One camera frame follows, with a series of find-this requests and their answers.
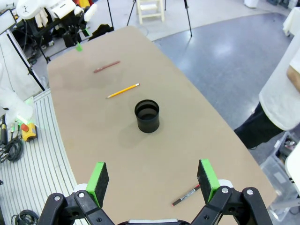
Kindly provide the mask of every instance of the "person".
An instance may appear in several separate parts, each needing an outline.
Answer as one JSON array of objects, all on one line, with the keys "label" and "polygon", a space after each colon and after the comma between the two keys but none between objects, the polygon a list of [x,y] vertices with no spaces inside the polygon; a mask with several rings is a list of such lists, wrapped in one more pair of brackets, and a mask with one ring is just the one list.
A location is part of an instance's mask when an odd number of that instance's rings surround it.
[{"label": "person", "polygon": [[254,113],[234,130],[248,149],[300,123],[300,32],[259,93]]}]

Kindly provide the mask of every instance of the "white stool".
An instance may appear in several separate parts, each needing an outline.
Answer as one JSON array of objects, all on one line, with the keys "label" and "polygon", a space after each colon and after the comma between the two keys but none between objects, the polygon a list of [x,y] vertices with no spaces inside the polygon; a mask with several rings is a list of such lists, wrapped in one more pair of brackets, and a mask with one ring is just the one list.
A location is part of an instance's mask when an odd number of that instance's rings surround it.
[{"label": "white stool", "polygon": [[[139,15],[140,24],[143,23],[143,18],[154,16],[160,16],[161,21],[165,21],[163,0],[136,0],[136,3],[136,10]],[[143,11],[156,11],[156,13],[143,15]]]}]

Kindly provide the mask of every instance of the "black pants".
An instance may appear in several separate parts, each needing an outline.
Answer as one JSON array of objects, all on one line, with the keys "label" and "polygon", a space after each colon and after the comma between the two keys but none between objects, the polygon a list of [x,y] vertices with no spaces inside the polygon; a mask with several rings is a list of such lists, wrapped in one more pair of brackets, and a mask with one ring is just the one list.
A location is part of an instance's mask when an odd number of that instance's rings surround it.
[{"label": "black pants", "polygon": [[255,112],[238,128],[234,130],[244,145],[250,149],[267,142],[272,137],[283,132],[276,127],[264,113],[259,103]]}]

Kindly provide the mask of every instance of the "tan tabletop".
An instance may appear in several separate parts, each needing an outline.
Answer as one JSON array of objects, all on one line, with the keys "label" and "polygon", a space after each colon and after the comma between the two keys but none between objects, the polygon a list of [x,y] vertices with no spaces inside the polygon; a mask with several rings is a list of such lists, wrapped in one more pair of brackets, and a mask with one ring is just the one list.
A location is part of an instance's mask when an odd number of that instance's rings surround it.
[{"label": "tan tabletop", "polygon": [[[121,63],[94,74],[96,68]],[[104,210],[114,223],[130,218],[191,222],[204,205],[201,191],[171,203],[197,184],[200,158],[219,179],[241,191],[259,189],[266,205],[275,191],[238,137],[194,85],[136,28],[127,27],[71,50],[48,66],[60,133],[78,183],[96,162],[110,181]],[[126,87],[141,85],[106,99]],[[134,107],[143,99],[160,107],[158,130],[137,127]],[[222,224],[234,224],[224,218]]]}]

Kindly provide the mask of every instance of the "gray floor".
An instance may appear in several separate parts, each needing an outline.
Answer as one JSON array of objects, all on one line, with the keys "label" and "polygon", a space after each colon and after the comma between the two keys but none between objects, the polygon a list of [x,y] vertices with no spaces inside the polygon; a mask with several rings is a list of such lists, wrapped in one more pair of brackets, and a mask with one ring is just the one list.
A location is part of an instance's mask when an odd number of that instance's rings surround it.
[{"label": "gray floor", "polygon": [[[285,18],[278,13],[246,16],[195,28],[192,38],[185,31],[154,43],[234,129],[255,109],[260,90],[292,39],[282,31]],[[259,164],[280,136],[251,151]],[[300,214],[288,214],[280,224],[299,220]]]}]

